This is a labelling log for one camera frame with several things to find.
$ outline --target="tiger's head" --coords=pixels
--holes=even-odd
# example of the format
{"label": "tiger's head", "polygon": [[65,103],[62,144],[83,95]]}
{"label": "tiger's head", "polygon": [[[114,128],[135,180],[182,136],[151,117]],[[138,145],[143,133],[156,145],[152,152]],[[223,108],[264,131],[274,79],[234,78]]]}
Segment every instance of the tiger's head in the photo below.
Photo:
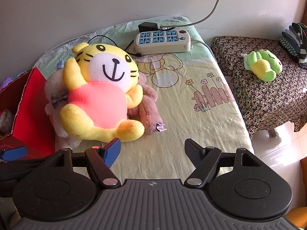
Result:
{"label": "tiger's head", "polygon": [[87,82],[105,81],[119,86],[125,93],[136,86],[139,70],[122,49],[108,44],[80,43],[73,47],[75,60]]}

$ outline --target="silver screw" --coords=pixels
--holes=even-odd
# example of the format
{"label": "silver screw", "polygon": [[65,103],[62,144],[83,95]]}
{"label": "silver screw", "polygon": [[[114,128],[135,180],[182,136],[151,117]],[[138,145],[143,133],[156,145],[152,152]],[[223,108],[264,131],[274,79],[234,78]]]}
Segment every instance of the silver screw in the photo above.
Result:
{"label": "silver screw", "polygon": [[118,180],[116,180],[115,178],[105,178],[102,182],[104,185],[114,186],[118,183]]}
{"label": "silver screw", "polygon": [[202,181],[201,179],[198,179],[198,178],[190,178],[187,180],[187,183],[192,186],[197,186],[197,185],[200,185]]}

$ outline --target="pink plush toy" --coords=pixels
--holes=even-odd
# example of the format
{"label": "pink plush toy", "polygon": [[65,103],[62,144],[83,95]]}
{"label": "pink plush toy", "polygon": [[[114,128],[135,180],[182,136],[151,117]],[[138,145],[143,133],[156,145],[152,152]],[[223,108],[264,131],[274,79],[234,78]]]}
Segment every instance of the pink plush toy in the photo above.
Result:
{"label": "pink plush toy", "polygon": [[158,94],[152,87],[146,85],[145,74],[139,72],[140,77],[138,83],[143,88],[143,98],[141,103],[132,109],[128,109],[128,117],[140,117],[140,122],[145,127],[145,133],[153,134],[157,132],[157,123],[162,123],[162,118],[156,107]]}

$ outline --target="red box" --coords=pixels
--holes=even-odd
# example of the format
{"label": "red box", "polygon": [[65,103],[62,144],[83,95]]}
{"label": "red box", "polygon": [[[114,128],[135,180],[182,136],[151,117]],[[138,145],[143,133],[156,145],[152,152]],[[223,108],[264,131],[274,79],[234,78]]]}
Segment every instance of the red box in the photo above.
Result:
{"label": "red box", "polygon": [[0,112],[9,109],[14,115],[11,133],[0,140],[0,146],[25,146],[24,159],[42,158],[54,153],[55,132],[45,112],[45,78],[34,67],[0,91]]}

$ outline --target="tiger plush toy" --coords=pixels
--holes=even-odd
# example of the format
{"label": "tiger plush toy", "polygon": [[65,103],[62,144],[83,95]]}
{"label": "tiger plush toy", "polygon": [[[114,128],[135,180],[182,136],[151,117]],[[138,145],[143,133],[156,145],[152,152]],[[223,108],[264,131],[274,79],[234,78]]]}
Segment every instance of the tiger plush toy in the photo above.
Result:
{"label": "tiger plush toy", "polygon": [[69,92],[68,104],[60,111],[64,130],[79,139],[102,142],[142,136],[142,123],[127,120],[127,109],[143,97],[133,59],[107,44],[80,43],[72,52],[76,57],[66,61],[62,75]]}

